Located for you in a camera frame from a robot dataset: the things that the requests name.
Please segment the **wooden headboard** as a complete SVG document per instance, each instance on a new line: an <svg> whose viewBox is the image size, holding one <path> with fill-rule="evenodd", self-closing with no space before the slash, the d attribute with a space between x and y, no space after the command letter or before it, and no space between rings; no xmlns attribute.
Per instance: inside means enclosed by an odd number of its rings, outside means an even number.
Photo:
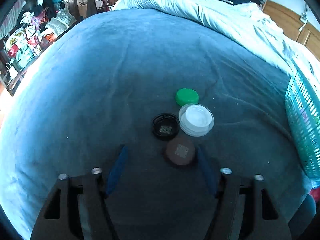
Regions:
<svg viewBox="0 0 320 240"><path fill-rule="evenodd" d="M267 0L263 7L263 12L269 15L270 18L283 29L287 37L308 48L317 60L319 60L319 30L309 22L304 23L300 20L298 14L276 2Z"/></svg>

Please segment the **light blue duvet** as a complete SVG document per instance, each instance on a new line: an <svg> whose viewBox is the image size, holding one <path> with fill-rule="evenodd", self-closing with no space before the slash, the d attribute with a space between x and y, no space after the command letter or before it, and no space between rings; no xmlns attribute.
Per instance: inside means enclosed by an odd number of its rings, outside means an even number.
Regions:
<svg viewBox="0 0 320 240"><path fill-rule="evenodd" d="M119 0L114 10L156 9L195 21L221 33L282 70L319 78L319 61L308 48L288 38L256 4L229 5L217 0Z"/></svg>

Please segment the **black bottle cap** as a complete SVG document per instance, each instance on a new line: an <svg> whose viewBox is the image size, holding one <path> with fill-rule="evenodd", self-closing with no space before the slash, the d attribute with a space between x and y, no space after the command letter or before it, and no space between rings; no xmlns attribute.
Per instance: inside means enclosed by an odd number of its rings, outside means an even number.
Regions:
<svg viewBox="0 0 320 240"><path fill-rule="evenodd" d="M170 141L178 135L179 130L180 121L172 113L161 113L152 120L152 133L159 140Z"/></svg>

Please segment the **large clear white lid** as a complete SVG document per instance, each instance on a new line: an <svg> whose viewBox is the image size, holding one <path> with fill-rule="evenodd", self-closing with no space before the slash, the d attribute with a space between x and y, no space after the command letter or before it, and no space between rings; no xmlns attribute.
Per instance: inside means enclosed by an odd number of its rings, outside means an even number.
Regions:
<svg viewBox="0 0 320 240"><path fill-rule="evenodd" d="M189 103L182 106L178 118L181 130L191 137L207 135L215 124L211 111L200 104Z"/></svg>

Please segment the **brown bottle cap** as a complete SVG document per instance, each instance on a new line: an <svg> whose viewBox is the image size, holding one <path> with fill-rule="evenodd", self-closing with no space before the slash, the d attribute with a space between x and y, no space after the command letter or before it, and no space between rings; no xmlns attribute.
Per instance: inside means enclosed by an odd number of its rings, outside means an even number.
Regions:
<svg viewBox="0 0 320 240"><path fill-rule="evenodd" d="M168 142L164 155L177 166L187 166L195 158L195 146L187 137L176 137Z"/></svg>

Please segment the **blue bed sheet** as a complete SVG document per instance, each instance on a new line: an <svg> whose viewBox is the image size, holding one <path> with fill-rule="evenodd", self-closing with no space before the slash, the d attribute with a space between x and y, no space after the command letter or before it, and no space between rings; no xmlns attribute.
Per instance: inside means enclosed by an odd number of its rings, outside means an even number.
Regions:
<svg viewBox="0 0 320 240"><path fill-rule="evenodd" d="M290 220L310 192L285 111L290 78L229 38L154 9L94 15L51 45L16 91L1 132L1 206L29 239L62 173L108 172L129 157L107 199L120 239L203 239L214 212L197 167L164 160L153 118L177 114L191 88L215 124L196 138L207 159L260 174Z"/></svg>

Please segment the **cluttered side table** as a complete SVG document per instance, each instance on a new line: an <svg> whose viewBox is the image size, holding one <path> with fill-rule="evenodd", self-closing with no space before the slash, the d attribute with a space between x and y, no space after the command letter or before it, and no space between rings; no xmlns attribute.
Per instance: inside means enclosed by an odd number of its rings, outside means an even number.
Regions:
<svg viewBox="0 0 320 240"><path fill-rule="evenodd" d="M79 20L76 0L4 0L1 89L14 95L32 63Z"/></svg>

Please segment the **green bottle cap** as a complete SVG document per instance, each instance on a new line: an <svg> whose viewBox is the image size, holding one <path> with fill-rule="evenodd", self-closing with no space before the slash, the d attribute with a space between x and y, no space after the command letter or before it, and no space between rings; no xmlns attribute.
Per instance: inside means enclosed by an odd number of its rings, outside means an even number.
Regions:
<svg viewBox="0 0 320 240"><path fill-rule="evenodd" d="M184 106L189 103L198 103L198 93L190 88L181 88L176 92L175 101L179 106Z"/></svg>

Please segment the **light blue plastic basket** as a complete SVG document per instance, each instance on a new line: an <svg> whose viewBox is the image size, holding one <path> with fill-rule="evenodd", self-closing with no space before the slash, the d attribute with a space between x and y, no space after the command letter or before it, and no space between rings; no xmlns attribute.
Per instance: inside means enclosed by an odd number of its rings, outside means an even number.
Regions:
<svg viewBox="0 0 320 240"><path fill-rule="evenodd" d="M319 82L296 68L285 93L287 119L305 174L319 181Z"/></svg>

